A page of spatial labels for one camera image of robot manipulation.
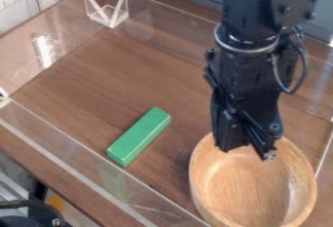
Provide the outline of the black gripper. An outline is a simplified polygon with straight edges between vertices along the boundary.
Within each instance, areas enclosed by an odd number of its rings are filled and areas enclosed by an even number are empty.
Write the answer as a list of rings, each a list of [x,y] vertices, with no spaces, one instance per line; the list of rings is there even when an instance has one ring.
[[[284,134],[279,98],[295,92],[291,85],[299,58],[295,48],[256,56],[208,50],[213,133],[224,152],[252,144],[264,161],[276,157],[275,141]]]

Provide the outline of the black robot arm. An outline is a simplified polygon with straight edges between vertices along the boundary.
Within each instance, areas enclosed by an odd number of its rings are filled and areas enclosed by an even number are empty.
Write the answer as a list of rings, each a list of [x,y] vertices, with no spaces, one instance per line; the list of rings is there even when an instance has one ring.
[[[248,144],[264,160],[284,135],[279,98],[295,94],[309,73],[301,24],[317,0],[222,0],[222,19],[208,49],[214,144],[228,152]]]

